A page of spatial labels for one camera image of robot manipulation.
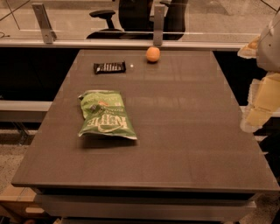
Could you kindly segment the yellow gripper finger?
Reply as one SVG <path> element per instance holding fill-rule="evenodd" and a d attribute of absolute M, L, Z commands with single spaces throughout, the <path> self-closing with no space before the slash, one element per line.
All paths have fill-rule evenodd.
<path fill-rule="evenodd" d="M 280 109 L 280 73 L 267 73 L 261 80 L 253 79 L 248 91 L 240 127 L 244 132 L 259 130 Z"/>
<path fill-rule="evenodd" d="M 255 59 L 259 40 L 259 36 L 252 39 L 238 51 L 237 55 L 244 59 Z"/>

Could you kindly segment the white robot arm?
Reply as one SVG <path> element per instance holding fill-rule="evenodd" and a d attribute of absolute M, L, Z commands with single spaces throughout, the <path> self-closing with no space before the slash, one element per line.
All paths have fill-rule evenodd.
<path fill-rule="evenodd" d="M 240 127 L 245 132 L 259 130 L 280 109 L 280 11 L 262 33 L 242 47 L 237 55 L 256 59 L 267 73 L 253 79 L 248 91 L 248 105 L 243 110 Z"/>

